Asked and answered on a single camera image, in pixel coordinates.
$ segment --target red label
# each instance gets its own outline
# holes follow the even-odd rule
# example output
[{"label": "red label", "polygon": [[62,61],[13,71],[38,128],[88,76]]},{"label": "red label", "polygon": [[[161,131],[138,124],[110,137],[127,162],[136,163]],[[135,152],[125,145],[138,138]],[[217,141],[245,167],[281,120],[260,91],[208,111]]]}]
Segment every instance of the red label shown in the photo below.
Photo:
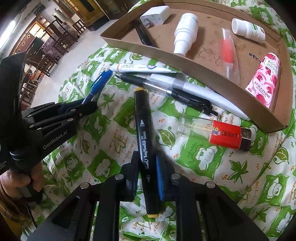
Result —
[{"label": "red label", "polygon": [[214,121],[209,142],[219,146],[239,149],[242,141],[241,127]]}]

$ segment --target human hand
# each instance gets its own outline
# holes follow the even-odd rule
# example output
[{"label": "human hand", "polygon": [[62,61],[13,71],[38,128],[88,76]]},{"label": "human hand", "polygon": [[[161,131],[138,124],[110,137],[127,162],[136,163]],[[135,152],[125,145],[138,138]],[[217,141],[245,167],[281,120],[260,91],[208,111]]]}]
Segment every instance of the human hand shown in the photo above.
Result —
[{"label": "human hand", "polygon": [[[33,179],[33,188],[40,192],[45,185],[41,162],[33,167],[31,177]],[[0,176],[0,180],[4,191],[11,198],[21,198],[22,195],[17,188],[24,187],[31,182],[28,175],[14,171],[6,171]]]}]

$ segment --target plastic bag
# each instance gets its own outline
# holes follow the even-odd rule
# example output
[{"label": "plastic bag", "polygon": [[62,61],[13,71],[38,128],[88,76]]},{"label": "plastic bag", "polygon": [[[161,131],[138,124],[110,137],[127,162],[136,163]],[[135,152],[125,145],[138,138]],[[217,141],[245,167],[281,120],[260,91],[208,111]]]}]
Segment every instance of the plastic bag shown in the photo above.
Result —
[{"label": "plastic bag", "polygon": [[236,84],[240,84],[239,65],[233,39],[229,29],[222,28],[220,41],[220,56],[225,68],[224,75]]}]

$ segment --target black marker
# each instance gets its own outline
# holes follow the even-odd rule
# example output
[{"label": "black marker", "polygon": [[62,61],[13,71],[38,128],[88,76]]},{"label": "black marker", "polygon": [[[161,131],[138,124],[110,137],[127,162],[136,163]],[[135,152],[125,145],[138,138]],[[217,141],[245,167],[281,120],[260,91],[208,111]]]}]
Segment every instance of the black marker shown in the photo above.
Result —
[{"label": "black marker", "polygon": [[134,96],[138,152],[141,161],[140,172],[146,212],[148,217],[156,218],[160,211],[160,198],[157,185],[156,159],[152,146],[148,96],[143,88],[135,89]]},{"label": "black marker", "polygon": [[139,36],[142,44],[148,45],[151,47],[155,47],[149,37],[148,31],[146,30],[146,28],[144,27],[142,22],[140,22],[139,20],[134,20],[133,24],[134,24],[134,27],[138,33],[138,36]]}]

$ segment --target fluorescent light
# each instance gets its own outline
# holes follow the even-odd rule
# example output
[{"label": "fluorescent light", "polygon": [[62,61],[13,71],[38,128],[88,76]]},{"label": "fluorescent light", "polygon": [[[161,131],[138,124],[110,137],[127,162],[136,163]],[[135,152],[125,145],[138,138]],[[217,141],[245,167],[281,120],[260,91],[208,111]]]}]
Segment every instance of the fluorescent light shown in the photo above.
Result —
[{"label": "fluorescent light", "polygon": [[12,20],[11,23],[8,25],[8,27],[5,29],[5,31],[3,32],[3,34],[0,37],[0,49],[6,43],[6,41],[8,40],[8,38],[11,35],[14,28],[15,28],[15,21]]}]

